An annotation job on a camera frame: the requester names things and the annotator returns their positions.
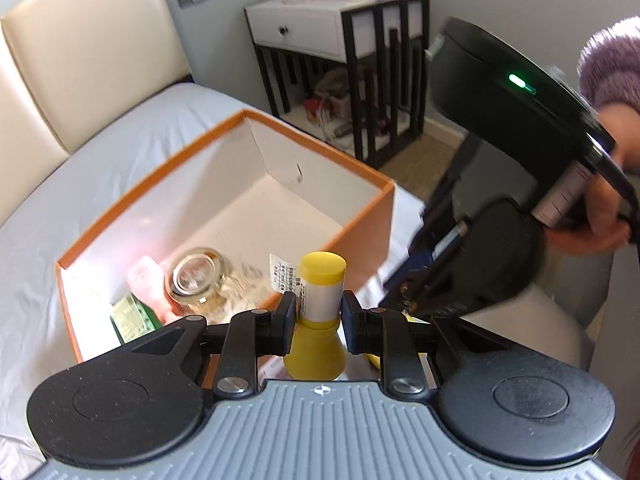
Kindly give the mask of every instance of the red item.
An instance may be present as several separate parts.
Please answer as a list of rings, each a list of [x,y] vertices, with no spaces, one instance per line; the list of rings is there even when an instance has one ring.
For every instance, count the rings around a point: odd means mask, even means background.
[[[322,114],[322,121],[327,123],[331,120],[330,107],[331,103],[328,100],[322,102],[320,96],[313,96],[309,99],[305,99],[302,103],[306,110],[306,120],[312,124],[320,124],[319,114]]]
[[[625,480],[640,480],[640,440],[636,442],[631,453],[629,469],[626,470]]]

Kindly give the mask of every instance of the person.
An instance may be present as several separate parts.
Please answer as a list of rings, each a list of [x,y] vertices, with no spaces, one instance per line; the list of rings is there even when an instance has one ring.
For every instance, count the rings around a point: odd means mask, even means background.
[[[580,55],[578,74],[580,92],[616,141],[612,158],[625,171],[640,171],[640,18],[623,20],[595,34]],[[595,177],[585,193],[588,224],[574,231],[547,230],[548,247],[580,256],[626,246],[630,228],[618,219],[620,201],[602,177]],[[602,459],[627,480],[640,479],[640,359],[636,353],[640,333],[635,324],[636,317],[640,319],[640,285],[632,274],[635,271],[629,269],[637,265],[635,258],[629,251],[620,251],[614,258],[606,309],[615,312],[610,320],[605,312],[590,367],[616,401],[616,421]],[[622,293],[613,290],[614,286],[620,289],[621,283]]]
[[[616,140],[611,153],[624,170],[640,171],[640,18],[629,18],[595,34],[578,62],[579,89],[596,109],[600,124]],[[548,230],[555,250],[573,254],[612,251],[628,243],[629,225],[617,220],[620,196],[602,178],[585,193],[589,223]]]

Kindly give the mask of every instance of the cream headboard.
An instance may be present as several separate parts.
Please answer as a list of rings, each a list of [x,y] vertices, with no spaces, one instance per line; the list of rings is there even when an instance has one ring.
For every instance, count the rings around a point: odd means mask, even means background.
[[[67,157],[31,100],[0,34],[0,226]]]
[[[24,0],[0,24],[34,101],[71,153],[190,72],[165,0]]]

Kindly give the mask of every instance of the yellow cap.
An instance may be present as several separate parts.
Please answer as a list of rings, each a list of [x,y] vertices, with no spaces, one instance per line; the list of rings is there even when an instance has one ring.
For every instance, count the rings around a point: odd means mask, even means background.
[[[312,285],[335,285],[344,280],[347,262],[337,254],[318,251],[300,261],[300,278]]]

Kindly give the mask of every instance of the orange box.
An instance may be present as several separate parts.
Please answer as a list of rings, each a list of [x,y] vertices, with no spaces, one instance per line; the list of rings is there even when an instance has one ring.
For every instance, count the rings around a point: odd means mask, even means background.
[[[358,290],[386,259],[393,181],[254,110],[241,110],[125,194],[56,264],[78,362],[119,345],[113,304],[144,255],[164,270],[195,246],[269,275],[269,254],[296,264],[311,251],[347,261]],[[262,304],[271,310],[280,295]]]

